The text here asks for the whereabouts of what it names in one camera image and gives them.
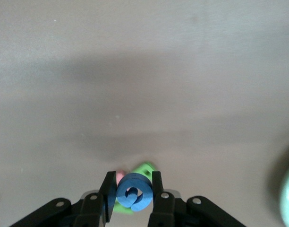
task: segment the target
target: blue foam spiral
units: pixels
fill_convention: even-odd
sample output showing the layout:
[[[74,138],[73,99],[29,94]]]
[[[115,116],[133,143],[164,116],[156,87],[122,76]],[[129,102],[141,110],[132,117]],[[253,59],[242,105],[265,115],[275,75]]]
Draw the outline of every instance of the blue foam spiral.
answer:
[[[146,208],[153,199],[152,184],[150,180],[137,173],[125,175],[118,184],[116,192],[118,202],[133,211]]]

